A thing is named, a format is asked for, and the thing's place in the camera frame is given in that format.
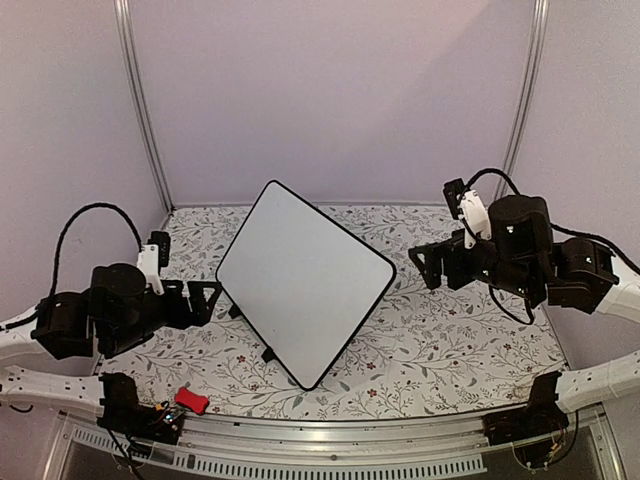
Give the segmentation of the red whiteboard eraser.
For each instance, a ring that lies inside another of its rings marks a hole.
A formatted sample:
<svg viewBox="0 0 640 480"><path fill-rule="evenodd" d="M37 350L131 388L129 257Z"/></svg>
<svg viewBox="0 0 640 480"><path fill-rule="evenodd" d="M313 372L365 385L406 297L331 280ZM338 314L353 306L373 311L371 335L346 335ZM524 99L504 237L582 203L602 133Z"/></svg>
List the red whiteboard eraser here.
<svg viewBox="0 0 640 480"><path fill-rule="evenodd" d="M180 387L177 390L174 396L174 402L177 405L192 411L196 415L205 414L210 404L207 396L194 393L187 387Z"/></svg>

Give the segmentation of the white whiteboard black frame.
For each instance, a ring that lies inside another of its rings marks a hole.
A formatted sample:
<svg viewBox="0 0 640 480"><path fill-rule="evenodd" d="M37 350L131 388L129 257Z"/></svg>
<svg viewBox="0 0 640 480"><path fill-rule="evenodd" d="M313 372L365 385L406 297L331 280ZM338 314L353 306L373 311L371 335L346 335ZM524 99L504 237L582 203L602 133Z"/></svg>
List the white whiteboard black frame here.
<svg viewBox="0 0 640 480"><path fill-rule="evenodd" d="M305 391L320 384L395 277L391 260L277 180L265 185L215 272Z"/></svg>

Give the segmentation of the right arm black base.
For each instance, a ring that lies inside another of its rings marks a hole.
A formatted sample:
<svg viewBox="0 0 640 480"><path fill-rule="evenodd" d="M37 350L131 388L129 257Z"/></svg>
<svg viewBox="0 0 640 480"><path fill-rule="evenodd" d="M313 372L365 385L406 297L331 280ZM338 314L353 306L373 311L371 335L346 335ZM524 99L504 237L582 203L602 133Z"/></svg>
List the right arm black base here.
<svg viewBox="0 0 640 480"><path fill-rule="evenodd" d="M482 417L484 436L491 446L526 441L515 447L513 453L528 470L548 468L559 460L558 455L566 445L570 422L557 405L556 386L560 377L559 371L536 377L524 406Z"/></svg>

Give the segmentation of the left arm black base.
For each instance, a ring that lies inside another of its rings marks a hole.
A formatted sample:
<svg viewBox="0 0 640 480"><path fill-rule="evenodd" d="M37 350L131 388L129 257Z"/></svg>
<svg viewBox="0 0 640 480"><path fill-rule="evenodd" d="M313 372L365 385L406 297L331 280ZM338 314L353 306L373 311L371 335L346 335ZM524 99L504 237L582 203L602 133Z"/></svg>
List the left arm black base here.
<svg viewBox="0 0 640 480"><path fill-rule="evenodd" d="M133 378L124 373L106 373L100 375L98 381L103 388L99 399L103 411L97 418L99 427L134 439L167 445L178 443L184 420L178 418L167 423L164 411L143 405Z"/></svg>

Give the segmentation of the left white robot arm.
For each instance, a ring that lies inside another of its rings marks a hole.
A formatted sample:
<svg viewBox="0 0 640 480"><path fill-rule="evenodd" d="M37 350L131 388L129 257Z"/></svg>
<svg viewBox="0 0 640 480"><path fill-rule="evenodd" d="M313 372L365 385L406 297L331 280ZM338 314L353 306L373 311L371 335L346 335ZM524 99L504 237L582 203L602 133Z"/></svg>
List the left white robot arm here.
<svg viewBox="0 0 640 480"><path fill-rule="evenodd" d="M61 361L99 355L113 359L151 340L162 328L203 327L222 293L217 282L147 280L123 263L97 267L87 290L52 292L1 324L1 400L49 404L107 414L128 434L141 433L162 409L141 404L123 374L65 376L28 370L18 360L44 355Z"/></svg>

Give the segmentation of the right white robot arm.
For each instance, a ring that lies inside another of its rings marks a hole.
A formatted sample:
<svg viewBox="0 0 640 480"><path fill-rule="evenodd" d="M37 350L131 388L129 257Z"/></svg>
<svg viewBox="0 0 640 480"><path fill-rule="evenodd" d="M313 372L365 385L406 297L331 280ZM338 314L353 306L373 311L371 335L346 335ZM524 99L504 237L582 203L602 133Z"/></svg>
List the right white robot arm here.
<svg viewBox="0 0 640 480"><path fill-rule="evenodd" d="M639 268L610 241L556 226L541 197L509 195L484 207L464 200L463 228L409 250L426 286L458 290L473 281L520 297L527 312L547 302L586 314L639 320Z"/></svg>

